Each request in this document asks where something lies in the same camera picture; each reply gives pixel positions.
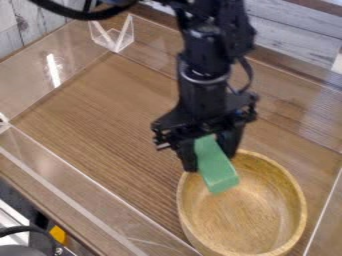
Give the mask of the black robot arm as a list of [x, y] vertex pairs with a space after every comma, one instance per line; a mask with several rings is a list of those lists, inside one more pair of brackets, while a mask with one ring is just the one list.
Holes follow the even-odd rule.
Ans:
[[151, 123], [153, 143], [160, 150], [172, 149], [183, 169], [195, 172], [195, 140], [212, 136], [231, 158], [246, 124], [256, 119], [258, 94], [228, 84], [234, 64], [254, 77], [246, 55], [255, 49], [256, 31], [244, 0], [156, 1], [175, 13], [183, 49], [176, 56], [177, 102]]

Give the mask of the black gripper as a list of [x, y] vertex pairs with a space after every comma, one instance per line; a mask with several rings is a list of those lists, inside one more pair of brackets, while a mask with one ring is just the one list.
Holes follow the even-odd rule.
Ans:
[[230, 73], [200, 76], [177, 60], [177, 102], [152, 122], [151, 130], [156, 148], [176, 151], [185, 172], [198, 171], [195, 140], [214, 135], [224, 155], [232, 158], [246, 124], [256, 119], [259, 96], [250, 91], [254, 70], [244, 58], [239, 58], [238, 63], [246, 72], [247, 84], [235, 89], [228, 84]]

